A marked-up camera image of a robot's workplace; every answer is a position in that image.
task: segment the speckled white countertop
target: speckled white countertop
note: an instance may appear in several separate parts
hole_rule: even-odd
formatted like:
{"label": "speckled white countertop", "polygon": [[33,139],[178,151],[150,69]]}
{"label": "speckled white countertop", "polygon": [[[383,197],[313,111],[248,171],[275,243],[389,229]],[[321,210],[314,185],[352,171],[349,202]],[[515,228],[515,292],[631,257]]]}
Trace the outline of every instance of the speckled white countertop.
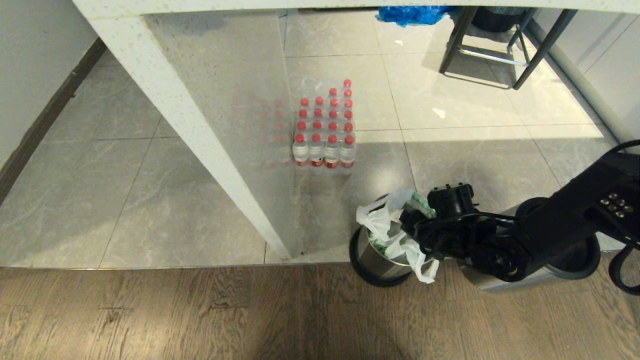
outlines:
{"label": "speckled white countertop", "polygon": [[640,13],[638,0],[74,0],[87,19],[148,13],[279,8],[359,8],[395,5],[493,5]]}

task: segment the baseboard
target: baseboard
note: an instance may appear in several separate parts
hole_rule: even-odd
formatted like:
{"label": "baseboard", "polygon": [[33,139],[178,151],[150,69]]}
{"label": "baseboard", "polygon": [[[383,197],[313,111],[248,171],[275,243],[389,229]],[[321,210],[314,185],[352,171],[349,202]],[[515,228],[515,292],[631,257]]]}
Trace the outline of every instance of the baseboard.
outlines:
{"label": "baseboard", "polygon": [[36,118],[33,125],[31,125],[26,134],[24,134],[20,145],[18,145],[17,149],[9,156],[2,170],[0,170],[0,205],[4,202],[11,187],[15,184],[22,169],[27,165],[27,162],[29,162],[31,155],[35,152],[42,138],[44,138],[51,125],[53,125],[53,122],[69,102],[69,99],[71,99],[106,49],[106,45],[104,45],[104,42],[102,42],[100,38],[91,45],[82,60],[80,60],[71,74],[67,76],[66,80],[58,88],[58,91],[51,97],[47,106],[45,106]]}

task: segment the wall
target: wall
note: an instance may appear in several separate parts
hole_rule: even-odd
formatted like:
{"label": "wall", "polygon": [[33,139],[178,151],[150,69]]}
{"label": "wall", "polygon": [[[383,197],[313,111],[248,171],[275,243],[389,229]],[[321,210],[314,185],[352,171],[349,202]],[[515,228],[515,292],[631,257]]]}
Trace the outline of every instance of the wall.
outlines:
{"label": "wall", "polygon": [[[559,14],[538,10],[531,26],[536,37]],[[550,52],[620,141],[640,138],[639,37],[637,15],[581,10]]]}
{"label": "wall", "polygon": [[0,1],[0,167],[97,39],[71,0]]}

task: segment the trash can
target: trash can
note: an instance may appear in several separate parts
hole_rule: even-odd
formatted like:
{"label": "trash can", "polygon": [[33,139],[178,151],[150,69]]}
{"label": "trash can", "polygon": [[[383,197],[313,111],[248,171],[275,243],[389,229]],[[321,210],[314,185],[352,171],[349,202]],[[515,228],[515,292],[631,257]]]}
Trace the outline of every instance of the trash can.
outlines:
{"label": "trash can", "polygon": [[509,31],[527,8],[512,6],[480,6],[471,23],[492,33]]}
{"label": "trash can", "polygon": [[[510,209],[505,211],[505,214],[526,215],[546,199],[544,197],[529,199],[515,207],[515,212]],[[563,254],[554,257],[547,265],[521,281],[502,281],[494,276],[482,274],[464,263],[458,263],[460,270],[471,283],[490,293],[519,290],[541,283],[585,279],[595,272],[598,264],[600,264],[600,244],[595,234],[571,246]]]}
{"label": "trash can", "polygon": [[351,238],[349,258],[353,269],[364,281],[381,288],[401,284],[412,272],[406,256],[387,259],[376,249],[369,241],[369,230],[364,226]]}

